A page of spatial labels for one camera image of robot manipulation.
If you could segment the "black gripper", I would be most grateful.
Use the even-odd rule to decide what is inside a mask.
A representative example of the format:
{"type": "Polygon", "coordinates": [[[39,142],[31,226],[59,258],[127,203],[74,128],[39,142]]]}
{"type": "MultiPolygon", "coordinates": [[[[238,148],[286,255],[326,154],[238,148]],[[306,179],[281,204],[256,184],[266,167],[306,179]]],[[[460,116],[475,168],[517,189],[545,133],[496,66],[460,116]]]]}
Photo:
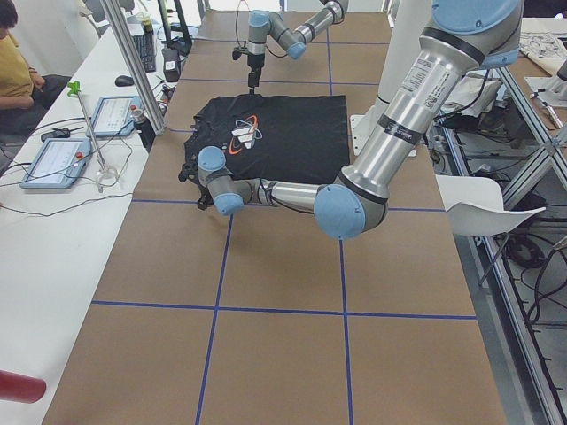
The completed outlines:
{"type": "Polygon", "coordinates": [[[213,198],[209,190],[203,185],[198,185],[200,196],[197,201],[197,207],[201,211],[205,211],[207,208],[213,205],[213,198]]]}
{"type": "Polygon", "coordinates": [[[248,73],[249,94],[255,95],[257,94],[256,89],[260,86],[260,77],[265,65],[265,55],[248,54],[247,65],[250,67],[250,72],[248,73]]]}

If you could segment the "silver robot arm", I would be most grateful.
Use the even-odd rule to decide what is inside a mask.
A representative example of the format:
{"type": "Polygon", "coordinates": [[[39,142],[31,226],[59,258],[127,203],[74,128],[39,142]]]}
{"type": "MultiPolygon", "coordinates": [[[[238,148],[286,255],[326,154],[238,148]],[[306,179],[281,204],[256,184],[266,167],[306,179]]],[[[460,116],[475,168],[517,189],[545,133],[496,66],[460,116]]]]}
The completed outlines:
{"type": "Polygon", "coordinates": [[[356,160],[332,184],[236,181],[217,147],[198,154],[198,184],[217,211],[231,215],[251,201],[298,207],[318,226],[346,240],[378,226],[387,214],[388,185],[420,142],[457,82],[469,71],[506,66],[517,58],[521,1],[430,1],[419,53],[356,160]]]}
{"type": "Polygon", "coordinates": [[[296,27],[288,28],[276,12],[253,10],[248,19],[248,38],[239,50],[247,56],[249,92],[253,94],[260,86],[262,68],[265,65],[267,39],[271,37],[288,57],[299,59],[323,30],[340,24],[348,11],[348,0],[322,1],[322,9],[310,19],[296,27]]]}

